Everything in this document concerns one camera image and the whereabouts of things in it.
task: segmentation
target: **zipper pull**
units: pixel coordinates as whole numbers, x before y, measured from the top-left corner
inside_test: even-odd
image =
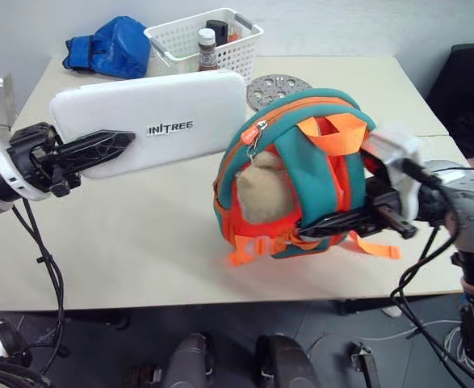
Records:
[[[262,134],[262,131],[267,128],[267,122],[265,120],[259,121],[256,123],[256,125],[252,126],[251,128],[246,129],[242,134],[240,135],[240,140],[244,144],[247,144],[248,146],[254,144],[256,146],[256,142],[260,138],[260,135]]]
[[[250,129],[253,129],[253,131],[249,132],[249,138],[246,138],[246,140],[249,140],[252,138],[252,142],[250,142],[249,147],[247,147],[247,156],[251,160],[251,163],[253,163],[254,155],[256,155],[256,146],[258,144],[258,140],[260,139],[260,136],[262,136],[262,131],[265,128],[267,128],[267,121],[265,120],[259,121],[258,123],[256,123],[254,127],[250,128]]]

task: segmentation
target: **bottle cap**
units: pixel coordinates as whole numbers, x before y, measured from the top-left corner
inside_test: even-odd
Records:
[[[197,38],[202,46],[211,46],[215,44],[215,31],[211,28],[201,28]]]
[[[206,22],[206,28],[211,28],[215,31],[215,42],[217,42],[217,46],[228,43],[229,26],[226,22],[220,20],[208,20]]]

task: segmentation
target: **gray floor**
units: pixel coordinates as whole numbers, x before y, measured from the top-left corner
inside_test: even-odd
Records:
[[[413,303],[422,321],[458,319],[459,296],[434,297]],[[8,314],[19,321],[20,314]],[[441,340],[455,325],[436,324],[430,331]],[[26,314],[21,331],[30,341],[52,327],[52,319]],[[118,331],[102,324],[71,319],[65,345],[72,352],[58,359],[48,376],[60,388],[122,388],[124,371],[138,365],[163,365],[182,338],[209,331],[215,341],[216,386],[253,387],[255,340],[262,334],[281,333],[312,351],[312,361],[323,387],[365,387],[363,377],[350,367],[346,349],[355,336],[378,338],[410,329],[405,318],[389,318],[380,310],[341,316],[332,302],[282,302],[218,306],[175,306],[131,311],[131,324]],[[362,340],[374,352],[382,387],[454,387],[421,335],[412,339]],[[34,367],[48,356],[35,350]]]

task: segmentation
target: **plush toy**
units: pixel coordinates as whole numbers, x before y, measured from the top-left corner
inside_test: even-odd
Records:
[[[287,216],[296,205],[296,196],[281,159],[263,151],[237,177],[238,203],[250,224],[272,222]]]

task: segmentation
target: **white plastic basket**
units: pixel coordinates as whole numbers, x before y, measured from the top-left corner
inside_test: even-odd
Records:
[[[217,65],[241,74],[250,83],[257,43],[263,30],[229,8],[205,12],[189,18],[145,29],[150,40],[148,76],[190,73],[199,69],[197,31],[208,20],[220,20],[233,28],[239,37],[215,49]]]

